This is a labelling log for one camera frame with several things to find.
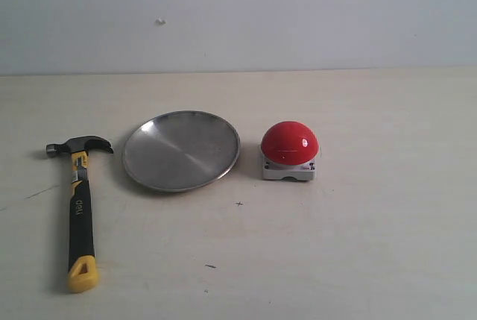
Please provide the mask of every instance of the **wall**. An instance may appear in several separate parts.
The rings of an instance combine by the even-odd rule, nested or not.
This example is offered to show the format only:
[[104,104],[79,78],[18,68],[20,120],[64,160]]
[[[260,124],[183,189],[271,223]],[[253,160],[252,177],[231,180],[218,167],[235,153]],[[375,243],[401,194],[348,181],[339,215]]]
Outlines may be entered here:
[[0,0],[0,11],[3,75],[477,63],[476,0]]

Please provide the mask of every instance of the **stainless steel plate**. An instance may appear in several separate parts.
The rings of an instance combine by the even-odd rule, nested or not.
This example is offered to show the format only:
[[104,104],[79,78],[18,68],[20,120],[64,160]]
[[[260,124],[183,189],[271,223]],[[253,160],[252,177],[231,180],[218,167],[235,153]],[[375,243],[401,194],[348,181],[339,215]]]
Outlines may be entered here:
[[138,128],[127,140],[122,159],[129,176],[143,186],[182,192],[225,175],[239,152],[239,135],[224,119],[177,111]]

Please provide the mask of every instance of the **red dome button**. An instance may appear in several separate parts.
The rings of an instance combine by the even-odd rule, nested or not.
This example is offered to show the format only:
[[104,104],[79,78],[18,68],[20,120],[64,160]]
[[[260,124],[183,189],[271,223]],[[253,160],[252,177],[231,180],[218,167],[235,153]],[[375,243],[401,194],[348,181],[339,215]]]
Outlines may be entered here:
[[284,121],[268,129],[262,139],[262,152],[272,162],[301,165],[318,153],[316,136],[304,124]]

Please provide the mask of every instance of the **claw hammer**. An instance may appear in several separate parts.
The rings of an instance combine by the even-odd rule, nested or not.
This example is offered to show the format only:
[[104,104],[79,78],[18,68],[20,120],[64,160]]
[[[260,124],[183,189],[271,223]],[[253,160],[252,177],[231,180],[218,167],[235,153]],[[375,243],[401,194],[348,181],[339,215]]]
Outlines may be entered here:
[[98,283],[95,247],[92,238],[91,192],[88,181],[88,151],[100,149],[112,154],[111,144],[97,136],[69,139],[65,143],[46,146],[46,154],[56,157],[71,154],[72,197],[69,201],[69,264],[68,288],[84,292]]

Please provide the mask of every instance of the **table surface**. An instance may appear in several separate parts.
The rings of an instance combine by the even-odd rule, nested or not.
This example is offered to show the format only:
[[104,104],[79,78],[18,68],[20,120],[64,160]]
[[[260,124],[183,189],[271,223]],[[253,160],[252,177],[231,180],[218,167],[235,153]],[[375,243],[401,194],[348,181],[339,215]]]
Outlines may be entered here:
[[[10,319],[475,319],[477,68],[0,78],[0,311]],[[224,117],[224,178],[147,192],[121,150],[173,110]],[[260,179],[282,120],[322,153],[309,183]],[[99,285],[65,288],[69,159],[96,134]]]

